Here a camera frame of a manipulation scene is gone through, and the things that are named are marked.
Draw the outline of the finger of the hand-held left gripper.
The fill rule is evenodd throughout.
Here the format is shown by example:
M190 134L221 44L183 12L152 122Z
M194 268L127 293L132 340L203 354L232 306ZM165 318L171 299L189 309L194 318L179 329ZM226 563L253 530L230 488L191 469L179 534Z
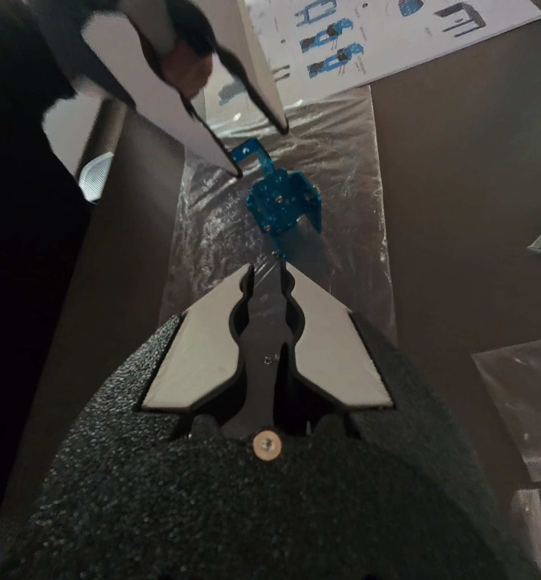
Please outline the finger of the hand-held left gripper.
M249 124L266 119L288 134L274 73L244 1L197 1L214 33L214 72L205 89L207 120Z
M235 178L242 170L192 103L150 68L138 33L120 12L95 12L82 29L93 53L132 98L136 112L205 162Z

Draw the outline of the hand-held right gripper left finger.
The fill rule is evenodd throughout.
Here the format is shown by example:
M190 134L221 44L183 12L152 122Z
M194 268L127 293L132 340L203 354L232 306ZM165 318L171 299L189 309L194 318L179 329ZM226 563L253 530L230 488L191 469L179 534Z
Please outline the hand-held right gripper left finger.
M253 278L253 266L243 265L183 313L140 410L189 420L207 414L219 425L238 414L246 399L239 342L249 323Z

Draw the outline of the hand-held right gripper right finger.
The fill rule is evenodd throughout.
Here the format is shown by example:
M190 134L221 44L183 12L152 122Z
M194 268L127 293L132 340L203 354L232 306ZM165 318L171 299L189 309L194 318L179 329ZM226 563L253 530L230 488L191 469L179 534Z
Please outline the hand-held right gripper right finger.
M389 410L394 401L352 311L290 263L281 263L285 321L275 380L275 425L314 430L327 415Z

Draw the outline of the blue metal bracket assembly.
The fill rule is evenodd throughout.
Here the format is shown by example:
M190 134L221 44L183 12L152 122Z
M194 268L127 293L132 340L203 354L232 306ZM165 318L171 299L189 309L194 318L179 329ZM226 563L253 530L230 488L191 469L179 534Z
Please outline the blue metal bracket assembly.
M257 139L248 139L231 151L236 163L256 156L263 177L250 188L246 207L259 228L269 236L279 236L294 229L306 217L314 230L323 230L322 200L312 195L312 183L301 172L276 168L269 153Z

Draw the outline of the dark grey desk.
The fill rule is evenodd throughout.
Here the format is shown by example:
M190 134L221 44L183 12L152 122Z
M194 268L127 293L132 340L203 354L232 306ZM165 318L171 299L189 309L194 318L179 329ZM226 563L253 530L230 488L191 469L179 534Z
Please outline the dark grey desk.
M464 361L504 321L512 295L493 273L484 201L497 140L480 121L423 97L447 77L408 73L375 90L400 343L359 317L394 410L335 412L317 433L279 428L277 460L254 428L231 439L214 412L190 422L134 410L174 322L158 330L64 429L64 441L0 565L2 579L541 579L499 510L504 456L495 411Z

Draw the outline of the person's left hand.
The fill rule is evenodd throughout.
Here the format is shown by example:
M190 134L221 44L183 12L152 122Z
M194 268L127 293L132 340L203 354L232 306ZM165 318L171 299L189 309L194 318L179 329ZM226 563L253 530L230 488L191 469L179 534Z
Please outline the person's left hand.
M159 67L166 83L193 99L208 83L214 61L212 54L199 56L188 43L177 40L172 51L159 58Z

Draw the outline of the grey mesh office chair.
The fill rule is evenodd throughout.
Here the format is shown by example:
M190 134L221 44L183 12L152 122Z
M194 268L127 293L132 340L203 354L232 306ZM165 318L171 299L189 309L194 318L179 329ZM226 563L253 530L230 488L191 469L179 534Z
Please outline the grey mesh office chair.
M109 151L93 158L81 170L78 185L84 198L90 202L98 202L102 196L114 153Z

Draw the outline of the white instruction booklet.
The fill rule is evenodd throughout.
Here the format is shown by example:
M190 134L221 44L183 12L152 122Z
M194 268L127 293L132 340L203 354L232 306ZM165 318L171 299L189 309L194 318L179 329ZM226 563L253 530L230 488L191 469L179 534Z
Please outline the white instruction booklet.
M244 4L288 114L541 19L535 1Z

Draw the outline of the large clear plastic bag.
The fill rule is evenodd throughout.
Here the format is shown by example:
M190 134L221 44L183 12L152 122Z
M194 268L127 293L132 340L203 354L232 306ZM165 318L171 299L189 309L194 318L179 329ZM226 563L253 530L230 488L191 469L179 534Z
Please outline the large clear plastic bag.
M265 121L225 122L230 148L254 137L274 165L301 171L322 201L322 232L306 217L280 237L284 256L352 312L397 344L396 317L383 210L374 111L368 86L321 102L290 107L290 133ZM248 307L256 331L289 336L280 289L279 252L246 208L251 186L263 174L256 156L243 177L187 154L180 185L168 273L159 322L179 314L245 264L254 268Z

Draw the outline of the pile of small screw bags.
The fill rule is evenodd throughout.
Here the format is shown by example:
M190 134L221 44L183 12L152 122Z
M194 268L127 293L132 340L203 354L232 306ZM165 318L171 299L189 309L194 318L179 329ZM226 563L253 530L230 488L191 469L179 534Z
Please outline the pile of small screw bags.
M470 225L451 306L479 372L468 383L478 395L470 432L513 536L541 571L541 211Z

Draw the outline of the person's black clothing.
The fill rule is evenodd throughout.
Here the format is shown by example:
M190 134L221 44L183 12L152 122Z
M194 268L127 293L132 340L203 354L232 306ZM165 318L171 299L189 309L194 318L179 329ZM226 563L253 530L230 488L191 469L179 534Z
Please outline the person's black clothing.
M42 126L75 95L30 8L0 1L0 508L92 216Z

